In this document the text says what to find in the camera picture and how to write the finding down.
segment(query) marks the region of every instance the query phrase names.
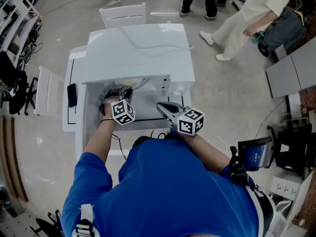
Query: cream pants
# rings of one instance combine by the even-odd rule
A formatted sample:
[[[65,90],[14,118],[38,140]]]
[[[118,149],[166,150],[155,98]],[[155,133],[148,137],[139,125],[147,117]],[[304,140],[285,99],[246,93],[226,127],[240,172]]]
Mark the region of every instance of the cream pants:
[[[222,44],[227,41],[223,56],[225,58],[233,58],[239,50],[246,44],[249,37],[243,34],[248,27],[241,11],[235,13],[226,19],[221,28],[212,34],[212,39]]]

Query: bracelet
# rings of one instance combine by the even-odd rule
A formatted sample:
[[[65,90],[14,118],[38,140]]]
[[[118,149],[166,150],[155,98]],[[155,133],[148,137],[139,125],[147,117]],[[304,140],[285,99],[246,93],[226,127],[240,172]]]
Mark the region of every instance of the bracelet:
[[[114,120],[114,118],[104,118],[101,120],[100,124],[103,122],[103,121],[106,121],[106,120]]]

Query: concrete floor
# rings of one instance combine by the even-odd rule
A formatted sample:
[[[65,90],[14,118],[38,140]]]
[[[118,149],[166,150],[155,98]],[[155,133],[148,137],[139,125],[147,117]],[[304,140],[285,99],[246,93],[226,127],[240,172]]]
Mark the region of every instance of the concrete floor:
[[[211,142],[215,135],[223,138],[228,147],[238,141],[254,139],[257,130],[269,112],[283,99],[272,100],[264,69],[270,66],[257,46],[250,42],[230,62],[220,63],[214,56],[222,46],[209,47],[198,33],[216,31],[226,18],[236,12],[231,5],[220,8],[217,20],[204,19],[204,0],[194,0],[194,14],[179,17],[182,0],[122,0],[118,6],[146,3],[148,23],[182,23],[185,25],[190,45],[196,83],[191,89],[192,104],[206,113],[206,124],[200,135]],[[64,77],[67,60],[72,48],[86,45],[90,32],[104,28],[99,9],[106,7],[105,0],[40,0],[37,9],[43,17],[38,38],[42,49],[33,54],[26,71],[29,80],[39,75],[39,66],[53,70]],[[276,122],[278,108],[269,123]],[[75,135],[62,130],[61,112],[56,118],[21,115],[16,117],[16,147],[18,162],[29,202],[25,207],[44,217],[48,211],[62,209],[73,181],[76,164]],[[267,135],[266,124],[258,137]],[[138,131],[127,138],[118,134],[124,149],[129,149],[139,135]],[[223,143],[215,139],[213,145],[224,151]],[[113,142],[112,149],[118,149]],[[259,185],[269,190],[271,177],[277,168],[260,170],[253,176]]]

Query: wheel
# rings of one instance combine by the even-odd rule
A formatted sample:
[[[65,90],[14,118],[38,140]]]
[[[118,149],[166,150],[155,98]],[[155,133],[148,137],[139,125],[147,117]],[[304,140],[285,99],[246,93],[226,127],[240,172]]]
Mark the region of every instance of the wheel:
[[[265,45],[263,45],[262,43],[258,44],[258,49],[263,56],[265,56],[265,57],[269,56],[269,51],[268,51],[267,47]]]

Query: white chair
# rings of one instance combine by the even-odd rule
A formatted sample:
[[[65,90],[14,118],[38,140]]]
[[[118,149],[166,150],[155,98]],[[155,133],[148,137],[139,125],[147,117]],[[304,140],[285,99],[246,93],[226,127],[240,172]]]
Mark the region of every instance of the white chair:
[[[39,67],[39,81],[34,109],[35,114],[56,116],[59,82],[64,82],[64,79],[43,66]]]
[[[105,28],[146,24],[146,4],[100,9]]]

